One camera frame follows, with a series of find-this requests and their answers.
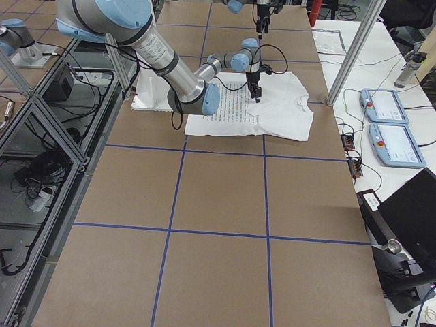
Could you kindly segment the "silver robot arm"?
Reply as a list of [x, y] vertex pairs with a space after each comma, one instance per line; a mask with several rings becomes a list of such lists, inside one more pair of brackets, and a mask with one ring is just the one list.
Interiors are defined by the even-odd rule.
[[[229, 0], [223, 1], [226, 7], [233, 14], [238, 14], [246, 1], [243, 0]], [[274, 12], [274, 3], [272, 1], [253, 1], [253, 11], [256, 12], [256, 17], [253, 18], [255, 22], [255, 30], [258, 34], [258, 39], [261, 40], [265, 33], [268, 33], [268, 28], [270, 24], [270, 17]]]
[[237, 52], [212, 54], [193, 72], [153, 24], [150, 1], [58, 1], [57, 26], [78, 40], [104, 43], [110, 34], [117, 44], [132, 47], [170, 85], [168, 103], [180, 114], [208, 116], [217, 112], [220, 91], [211, 80], [224, 69], [244, 72], [252, 98], [262, 96], [256, 39], [243, 40]]

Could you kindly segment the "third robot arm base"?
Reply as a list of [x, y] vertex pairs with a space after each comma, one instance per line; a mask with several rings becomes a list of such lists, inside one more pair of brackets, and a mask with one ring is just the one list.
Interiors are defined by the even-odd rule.
[[1, 21], [1, 52], [21, 68], [42, 68], [57, 52], [57, 46], [39, 44], [18, 18]]

